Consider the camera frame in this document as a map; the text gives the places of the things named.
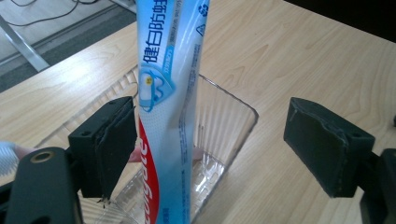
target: light wood surface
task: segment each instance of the light wood surface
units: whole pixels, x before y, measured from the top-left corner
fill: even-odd
[[[0,94],[0,139],[33,147],[136,63],[132,24]],[[212,0],[201,74],[260,119],[197,223],[361,223],[283,141],[291,96],[396,147],[396,44],[279,0]]]
[[[20,5],[28,4],[31,0],[15,0]],[[31,21],[57,17],[70,11],[76,3],[72,0],[37,0],[27,7],[18,7],[11,0],[0,1],[0,15],[9,22],[15,24],[26,24]],[[76,9],[67,16],[56,20],[42,21],[24,27],[11,26],[29,44],[34,43],[53,35],[62,29],[81,21],[92,14],[111,6],[109,0],[100,0],[92,5],[78,4]],[[6,33],[0,29],[0,60],[17,52],[9,43]]]

